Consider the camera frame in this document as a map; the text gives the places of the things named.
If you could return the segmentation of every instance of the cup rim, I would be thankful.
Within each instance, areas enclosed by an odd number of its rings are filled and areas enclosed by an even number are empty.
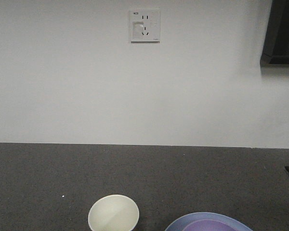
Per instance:
[[[137,225],[138,220],[139,220],[139,208],[138,208],[138,205],[135,203],[135,201],[134,201],[133,199],[129,198],[128,196],[121,195],[121,194],[112,194],[112,195],[104,196],[104,197],[100,198],[99,200],[97,200],[97,201],[91,206],[91,208],[90,208],[90,210],[89,210],[89,213],[88,213],[88,224],[89,224],[90,229],[91,229],[92,231],[95,231],[95,230],[92,228],[92,226],[91,226],[91,224],[90,224],[90,222],[89,222],[90,214],[92,213],[92,210],[93,210],[94,206],[95,206],[98,202],[100,202],[100,201],[102,201],[102,200],[104,200],[104,199],[107,199],[107,198],[109,198],[109,197],[124,197],[125,199],[128,199],[128,200],[130,200],[131,202],[133,202],[133,203],[135,204],[135,207],[137,208],[137,220],[136,220],[135,224],[128,230],[128,231],[132,231],[132,230],[135,228],[135,226]]]

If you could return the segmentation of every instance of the black cabinet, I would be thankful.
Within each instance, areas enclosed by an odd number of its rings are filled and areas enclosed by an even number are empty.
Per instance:
[[[289,64],[289,0],[272,2],[261,60],[267,64]]]

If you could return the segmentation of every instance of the outlet faceplate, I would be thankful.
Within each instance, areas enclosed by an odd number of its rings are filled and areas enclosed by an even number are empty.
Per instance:
[[[160,10],[130,11],[131,42],[160,42]]]

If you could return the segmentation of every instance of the purple plate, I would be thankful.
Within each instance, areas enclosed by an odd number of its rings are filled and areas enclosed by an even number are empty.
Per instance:
[[[220,221],[198,220],[185,227],[183,231],[237,231]]]
[[[198,212],[198,213],[191,213],[187,214],[183,217],[180,217],[176,219],[173,223],[171,223],[165,231],[198,231],[194,228],[194,223],[195,226],[198,224],[196,223],[197,221],[208,221],[211,220],[215,223],[215,225],[221,225],[222,227],[225,228],[228,227],[229,231],[252,231],[250,228],[248,228],[246,225],[242,224],[241,222],[227,217],[225,215],[217,214],[217,213],[209,213],[209,212]]]

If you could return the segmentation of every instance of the granite countertop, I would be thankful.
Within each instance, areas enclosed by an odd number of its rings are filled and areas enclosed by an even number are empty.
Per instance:
[[[139,206],[135,231],[192,212],[289,231],[289,149],[0,143],[0,231],[89,231],[95,201]]]

